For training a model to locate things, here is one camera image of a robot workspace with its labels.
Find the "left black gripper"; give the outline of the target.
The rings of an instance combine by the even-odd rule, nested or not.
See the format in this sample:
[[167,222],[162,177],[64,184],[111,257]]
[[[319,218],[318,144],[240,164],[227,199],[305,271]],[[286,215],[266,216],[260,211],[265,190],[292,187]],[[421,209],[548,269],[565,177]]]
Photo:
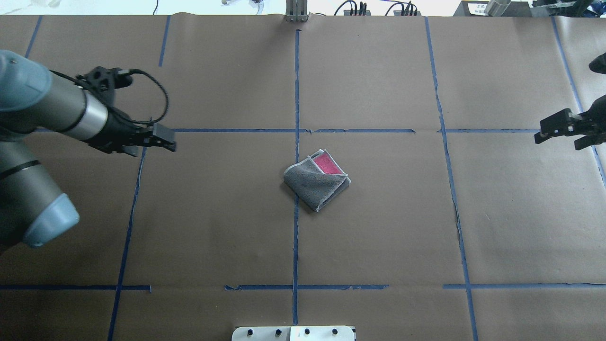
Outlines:
[[[107,110],[107,120],[98,134],[89,139],[89,145],[103,153],[123,153],[137,157],[142,143],[143,130],[151,123],[136,124],[129,116],[123,117],[115,110]],[[175,153],[175,131],[155,123],[151,128],[150,145]]]

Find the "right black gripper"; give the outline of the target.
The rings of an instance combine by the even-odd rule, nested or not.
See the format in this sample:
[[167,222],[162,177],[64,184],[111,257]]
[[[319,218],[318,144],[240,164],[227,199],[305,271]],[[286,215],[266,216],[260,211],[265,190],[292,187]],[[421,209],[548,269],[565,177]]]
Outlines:
[[565,108],[541,119],[540,129],[534,135],[535,143],[541,144],[550,138],[576,135],[575,129],[582,121],[587,125],[585,136],[574,141],[574,148],[580,151],[592,145],[599,145],[606,140],[606,96],[596,99],[589,110],[581,115],[574,114]]

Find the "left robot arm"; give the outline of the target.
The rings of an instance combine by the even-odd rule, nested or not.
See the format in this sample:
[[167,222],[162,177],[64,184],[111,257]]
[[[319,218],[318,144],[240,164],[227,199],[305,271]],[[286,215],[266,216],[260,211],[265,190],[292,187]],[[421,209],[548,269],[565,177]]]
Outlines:
[[[69,195],[44,165],[43,142],[70,138],[106,154],[136,157],[139,149],[177,149],[175,132],[161,124],[169,110],[165,87],[135,68],[97,66],[69,76],[11,50],[1,64],[1,250],[40,248],[80,222]],[[151,80],[164,97],[158,118],[134,119],[115,104],[134,76]]]

